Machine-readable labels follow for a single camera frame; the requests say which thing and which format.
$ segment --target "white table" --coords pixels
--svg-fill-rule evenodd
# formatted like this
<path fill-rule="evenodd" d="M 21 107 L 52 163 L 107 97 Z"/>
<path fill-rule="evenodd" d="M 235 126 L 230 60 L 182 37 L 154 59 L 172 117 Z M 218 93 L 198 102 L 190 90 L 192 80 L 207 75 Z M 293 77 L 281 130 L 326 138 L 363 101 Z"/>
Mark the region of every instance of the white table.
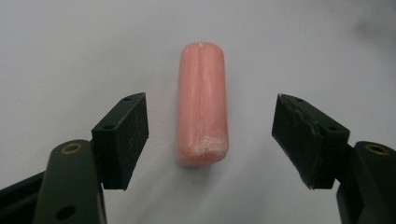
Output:
<path fill-rule="evenodd" d="M 0 189 L 145 91 L 149 140 L 129 188 L 105 191 L 108 223 L 339 223 L 338 184 L 307 189 L 271 136 L 276 95 L 344 124 L 352 146 L 396 148 L 388 1 L 3 1 Z M 178 63 L 199 40 L 226 57 L 230 150 L 187 170 L 174 157 Z"/>

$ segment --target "pink foam cylinder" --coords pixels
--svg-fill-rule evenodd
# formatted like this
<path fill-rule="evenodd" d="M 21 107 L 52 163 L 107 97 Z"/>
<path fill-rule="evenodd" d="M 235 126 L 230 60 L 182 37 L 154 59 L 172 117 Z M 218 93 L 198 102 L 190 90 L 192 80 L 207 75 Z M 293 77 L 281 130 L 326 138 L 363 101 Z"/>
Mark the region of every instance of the pink foam cylinder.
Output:
<path fill-rule="evenodd" d="M 178 76 L 177 162 L 212 164 L 225 158 L 228 146 L 223 52 L 212 43 L 189 44 Z"/>

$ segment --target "screw hole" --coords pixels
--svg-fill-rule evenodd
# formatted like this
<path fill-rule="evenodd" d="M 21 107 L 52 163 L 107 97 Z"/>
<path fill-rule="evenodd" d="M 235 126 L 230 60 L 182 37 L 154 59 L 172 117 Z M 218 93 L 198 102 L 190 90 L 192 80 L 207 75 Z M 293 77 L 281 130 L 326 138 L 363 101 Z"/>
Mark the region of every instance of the screw hole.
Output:
<path fill-rule="evenodd" d="M 113 129 L 114 125 L 106 125 L 105 127 L 103 127 L 103 129 L 109 130 L 109 129 Z"/>
<path fill-rule="evenodd" d="M 388 154 L 389 154 L 389 151 L 387 148 L 377 146 L 377 145 L 368 145 L 368 146 L 366 146 L 366 149 L 368 149 L 369 151 L 371 151 L 377 155 L 381 155 L 381 156 L 388 156 Z"/>
<path fill-rule="evenodd" d="M 56 213 L 56 219 L 65 220 L 73 216 L 76 212 L 76 207 L 73 205 L 67 205 Z"/>
<path fill-rule="evenodd" d="M 62 149 L 61 149 L 61 152 L 63 153 L 63 154 L 73 154 L 73 153 L 76 153 L 76 152 L 78 152 L 80 149 L 82 149 L 82 144 L 78 144 L 78 143 L 73 143 L 73 144 L 70 144 L 70 145 L 67 145 L 67 146 L 65 146 L 65 147 L 63 147 Z"/>

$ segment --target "cylindrical object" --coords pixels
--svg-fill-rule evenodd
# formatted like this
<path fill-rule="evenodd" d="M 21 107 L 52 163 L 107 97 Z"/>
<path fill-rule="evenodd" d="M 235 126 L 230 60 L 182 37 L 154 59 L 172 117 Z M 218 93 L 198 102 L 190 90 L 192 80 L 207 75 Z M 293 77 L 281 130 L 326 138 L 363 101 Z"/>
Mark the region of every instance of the cylindrical object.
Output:
<path fill-rule="evenodd" d="M 189 44 L 180 58 L 177 161 L 197 167 L 221 161 L 228 151 L 224 55 L 207 42 Z"/>

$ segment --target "pink cylinder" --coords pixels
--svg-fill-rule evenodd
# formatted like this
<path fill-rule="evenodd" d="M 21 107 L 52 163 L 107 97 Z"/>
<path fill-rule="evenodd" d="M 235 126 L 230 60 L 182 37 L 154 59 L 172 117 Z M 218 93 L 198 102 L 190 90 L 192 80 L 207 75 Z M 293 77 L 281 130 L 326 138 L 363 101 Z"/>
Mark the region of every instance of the pink cylinder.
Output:
<path fill-rule="evenodd" d="M 224 55 L 206 42 L 183 49 L 178 77 L 177 162 L 197 167 L 228 151 Z"/>

